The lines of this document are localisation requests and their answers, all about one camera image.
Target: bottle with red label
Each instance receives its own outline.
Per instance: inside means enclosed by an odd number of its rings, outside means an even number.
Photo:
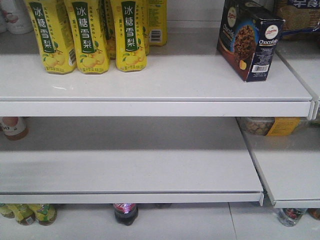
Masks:
[[[136,203],[114,203],[114,216],[118,223],[130,226],[138,217],[138,206]]]
[[[9,140],[19,140],[28,134],[27,123],[20,116],[1,116],[0,127]]]
[[[280,208],[277,218],[286,227],[295,226],[306,213],[307,208]]]

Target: brand logo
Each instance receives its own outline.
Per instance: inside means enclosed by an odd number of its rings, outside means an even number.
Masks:
[[[274,39],[279,33],[279,29],[276,25],[269,26],[265,31],[266,39]]]
[[[229,11],[228,11],[228,24],[230,26],[230,28],[233,28],[234,25],[236,24],[236,20],[237,20],[237,11],[235,7],[230,7]]]

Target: snack package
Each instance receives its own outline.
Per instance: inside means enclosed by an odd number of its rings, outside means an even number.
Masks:
[[[305,117],[237,117],[240,128],[254,135],[288,136],[310,125]]]
[[[109,70],[102,1],[64,0],[71,23],[77,67],[83,74],[102,74]]]
[[[67,74],[76,68],[76,54],[63,0],[24,0],[42,63],[51,74]]]
[[[136,72],[147,65],[143,33],[143,0],[111,0],[116,39],[116,67]]]
[[[282,37],[320,33],[320,0],[275,0],[274,12],[285,19]]]
[[[217,49],[243,81],[265,81],[284,20],[251,0],[225,0]]]

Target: yellow drink bottle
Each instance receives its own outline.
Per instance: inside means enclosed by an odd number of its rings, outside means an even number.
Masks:
[[[168,40],[167,0],[148,0],[150,46],[163,46]]]
[[[77,67],[84,74],[102,74],[109,70],[102,1],[64,0],[71,23]]]
[[[105,15],[105,38],[108,48],[108,53],[111,59],[116,59],[116,31],[114,15],[112,13],[110,0],[103,0],[104,15]]]
[[[143,0],[142,2],[142,21],[143,21],[144,50],[145,50],[145,55],[148,55],[150,52],[148,0]]]
[[[142,6],[143,0],[111,0],[116,66],[123,72],[140,71],[147,65]]]
[[[63,0],[24,0],[32,21],[42,63],[51,74],[76,68],[75,46]]]

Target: store shelf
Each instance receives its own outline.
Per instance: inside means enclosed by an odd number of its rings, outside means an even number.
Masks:
[[[283,226],[277,219],[279,210],[268,199],[263,207],[248,202],[230,203],[237,240],[301,240],[318,239],[319,221],[306,213],[294,227]]]
[[[34,33],[0,35],[0,116],[307,117],[312,96],[274,57],[266,82],[243,82],[217,52],[218,28],[170,28],[148,66],[102,75],[45,72]]]
[[[66,204],[57,207],[50,226],[34,222],[22,226],[0,217],[4,240],[316,240],[319,221],[305,214],[295,227],[283,226],[277,209],[266,200],[263,207],[248,202],[178,203],[157,209],[139,204],[139,216],[131,226],[116,223],[109,204]]]
[[[228,203],[172,204],[157,209],[140,204],[131,226],[118,224],[107,204],[67,204],[58,208],[56,221],[47,227],[30,226],[0,218],[4,240],[236,240]]]
[[[320,48],[311,40],[281,41],[277,54],[313,96],[314,119],[320,101]]]
[[[320,208],[320,128],[290,136],[244,137],[276,208]]]
[[[261,201],[233,117],[31,117],[0,146],[0,203]]]

